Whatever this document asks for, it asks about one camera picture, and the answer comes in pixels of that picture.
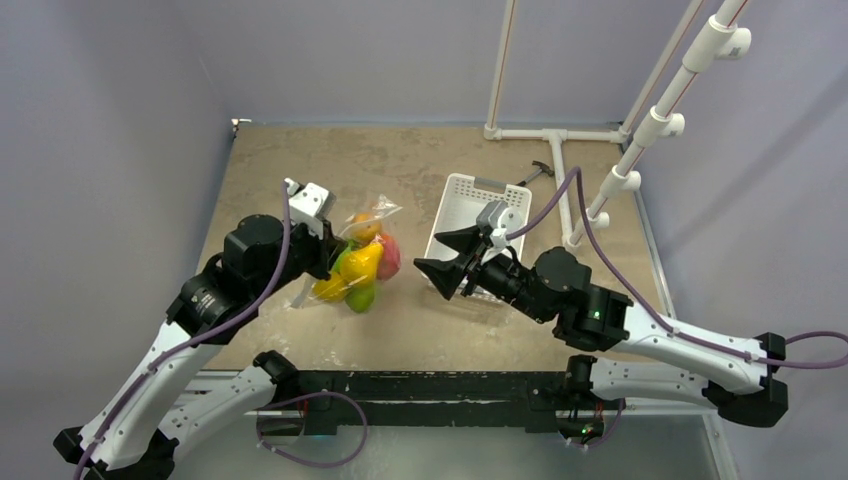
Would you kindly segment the green ridged squash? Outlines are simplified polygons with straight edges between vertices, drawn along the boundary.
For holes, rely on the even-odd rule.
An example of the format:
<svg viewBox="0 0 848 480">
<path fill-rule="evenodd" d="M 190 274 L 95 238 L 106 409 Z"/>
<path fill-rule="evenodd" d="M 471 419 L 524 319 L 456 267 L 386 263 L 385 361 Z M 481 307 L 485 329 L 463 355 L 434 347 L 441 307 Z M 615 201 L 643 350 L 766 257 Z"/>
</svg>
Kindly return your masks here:
<svg viewBox="0 0 848 480">
<path fill-rule="evenodd" d="M 343 261 L 345 260 L 345 258 L 348 255 L 350 255 L 353 251 L 355 251 L 356 249 L 357 249 L 357 245 L 354 242 L 348 242 L 347 245 L 345 246 L 345 248 L 337 256 L 337 258 L 336 258 L 336 260 L 333 264 L 332 270 L 335 271 L 335 272 L 339 272 L 341 265 L 342 265 Z"/>
</svg>

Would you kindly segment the yellow mango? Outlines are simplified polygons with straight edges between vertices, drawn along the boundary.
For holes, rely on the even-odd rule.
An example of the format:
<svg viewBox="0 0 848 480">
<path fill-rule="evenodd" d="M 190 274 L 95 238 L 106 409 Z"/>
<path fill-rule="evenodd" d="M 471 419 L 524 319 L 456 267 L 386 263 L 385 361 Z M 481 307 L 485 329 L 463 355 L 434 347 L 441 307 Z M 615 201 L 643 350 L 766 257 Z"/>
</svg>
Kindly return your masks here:
<svg viewBox="0 0 848 480">
<path fill-rule="evenodd" d="M 338 303 L 345 299 L 349 289 L 348 282 L 338 272 L 332 272 L 328 279 L 317 280 L 311 288 L 311 293 L 317 300 Z"/>
</svg>

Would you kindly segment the white plastic basket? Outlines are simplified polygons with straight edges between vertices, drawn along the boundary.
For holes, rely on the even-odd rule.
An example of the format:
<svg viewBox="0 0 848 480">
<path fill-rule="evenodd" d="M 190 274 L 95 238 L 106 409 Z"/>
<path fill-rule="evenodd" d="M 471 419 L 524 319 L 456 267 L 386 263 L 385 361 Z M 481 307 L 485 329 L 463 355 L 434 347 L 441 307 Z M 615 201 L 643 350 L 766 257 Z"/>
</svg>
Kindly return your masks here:
<svg viewBox="0 0 848 480">
<path fill-rule="evenodd" d="M 532 192 L 529 189 L 461 173 L 450 174 L 436 211 L 424 257 L 436 260 L 455 258 L 457 253 L 437 242 L 435 234 L 472 226 L 484 207 L 498 200 L 517 209 L 523 224 L 529 219 L 532 203 Z"/>
</svg>

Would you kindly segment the yellow bell pepper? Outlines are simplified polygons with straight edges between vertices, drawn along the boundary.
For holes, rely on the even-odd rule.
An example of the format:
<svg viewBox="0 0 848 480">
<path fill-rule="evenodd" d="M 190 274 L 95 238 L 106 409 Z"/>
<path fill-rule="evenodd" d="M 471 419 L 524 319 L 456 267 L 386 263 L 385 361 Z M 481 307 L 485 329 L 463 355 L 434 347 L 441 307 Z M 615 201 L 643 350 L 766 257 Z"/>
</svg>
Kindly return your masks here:
<svg viewBox="0 0 848 480">
<path fill-rule="evenodd" d="M 370 243 L 356 249 L 345 258 L 338 273 L 351 287 L 371 285 L 376 281 L 382 254 L 383 246 L 380 243 Z"/>
</svg>

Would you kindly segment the clear zip top bag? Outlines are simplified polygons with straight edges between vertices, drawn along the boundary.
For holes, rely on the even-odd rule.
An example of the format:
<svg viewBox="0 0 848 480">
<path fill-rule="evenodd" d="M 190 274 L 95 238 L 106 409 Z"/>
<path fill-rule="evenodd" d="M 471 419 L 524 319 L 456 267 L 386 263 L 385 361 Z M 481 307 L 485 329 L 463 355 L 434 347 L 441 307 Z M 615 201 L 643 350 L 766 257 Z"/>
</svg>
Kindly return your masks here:
<svg viewBox="0 0 848 480">
<path fill-rule="evenodd" d="M 288 306 L 302 309 L 344 304 L 356 314 L 368 312 L 382 284 L 395 277 L 402 266 L 399 242 L 390 233 L 390 218 L 401 210 L 401 205 L 379 194 L 348 217 L 341 232 L 342 250 L 331 262 L 329 278 L 305 280 Z"/>
</svg>

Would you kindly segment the red apple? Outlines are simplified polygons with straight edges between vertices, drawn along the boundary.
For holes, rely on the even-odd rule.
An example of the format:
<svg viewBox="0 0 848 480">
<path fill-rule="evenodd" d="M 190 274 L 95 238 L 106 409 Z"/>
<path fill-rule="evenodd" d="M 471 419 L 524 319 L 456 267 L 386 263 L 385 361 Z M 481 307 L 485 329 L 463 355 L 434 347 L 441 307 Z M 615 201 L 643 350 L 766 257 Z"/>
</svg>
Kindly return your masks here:
<svg viewBox="0 0 848 480">
<path fill-rule="evenodd" d="M 378 265 L 377 279 L 387 281 L 401 268 L 401 252 L 397 241 L 392 236 L 381 234 L 378 240 L 383 246 L 383 254 Z"/>
</svg>

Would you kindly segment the green lime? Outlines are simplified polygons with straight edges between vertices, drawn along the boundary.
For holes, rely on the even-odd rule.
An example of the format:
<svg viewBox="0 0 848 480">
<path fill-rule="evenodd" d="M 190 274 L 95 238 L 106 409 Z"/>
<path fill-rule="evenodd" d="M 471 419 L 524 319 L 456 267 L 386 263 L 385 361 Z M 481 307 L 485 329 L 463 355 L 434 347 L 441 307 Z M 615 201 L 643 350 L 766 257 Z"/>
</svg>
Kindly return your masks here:
<svg viewBox="0 0 848 480">
<path fill-rule="evenodd" d="M 376 298 L 377 288 L 375 284 L 353 287 L 345 297 L 347 307 L 354 313 L 367 312 Z"/>
</svg>

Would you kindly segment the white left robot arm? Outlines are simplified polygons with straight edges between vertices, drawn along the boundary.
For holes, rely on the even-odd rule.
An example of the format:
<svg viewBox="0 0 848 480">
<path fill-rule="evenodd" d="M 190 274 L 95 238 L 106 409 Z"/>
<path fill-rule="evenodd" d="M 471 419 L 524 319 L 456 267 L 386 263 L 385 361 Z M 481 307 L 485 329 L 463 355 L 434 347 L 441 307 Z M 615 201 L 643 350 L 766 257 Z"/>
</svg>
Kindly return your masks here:
<svg viewBox="0 0 848 480">
<path fill-rule="evenodd" d="M 200 272 L 181 287 L 157 336 L 131 376 L 83 426 L 53 441 L 76 479 L 165 479 L 179 455 L 233 418 L 258 407 L 284 409 L 298 395 L 297 368 L 261 353 L 230 385 L 174 406 L 195 375 L 257 318 L 282 287 L 308 274 L 328 278 L 345 242 L 326 218 L 250 215 Z"/>
</svg>

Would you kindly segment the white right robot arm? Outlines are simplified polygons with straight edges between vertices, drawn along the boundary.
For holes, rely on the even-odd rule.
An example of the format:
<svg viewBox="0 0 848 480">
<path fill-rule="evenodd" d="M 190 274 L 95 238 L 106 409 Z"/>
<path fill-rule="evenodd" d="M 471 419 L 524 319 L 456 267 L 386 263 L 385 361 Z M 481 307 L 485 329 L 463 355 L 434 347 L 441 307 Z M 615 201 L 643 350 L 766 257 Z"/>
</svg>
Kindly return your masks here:
<svg viewBox="0 0 848 480">
<path fill-rule="evenodd" d="M 436 234 L 456 251 L 449 260 L 416 258 L 414 266 L 445 299 L 481 288 L 578 349 L 561 381 L 576 407 L 625 397 L 686 402 L 716 409 L 727 421 L 775 426 L 788 410 L 788 387 L 774 379 L 771 359 L 785 357 L 782 337 L 723 337 L 664 316 L 595 285 L 592 270 L 562 247 L 531 267 L 512 251 L 487 257 L 488 228 Z"/>
</svg>

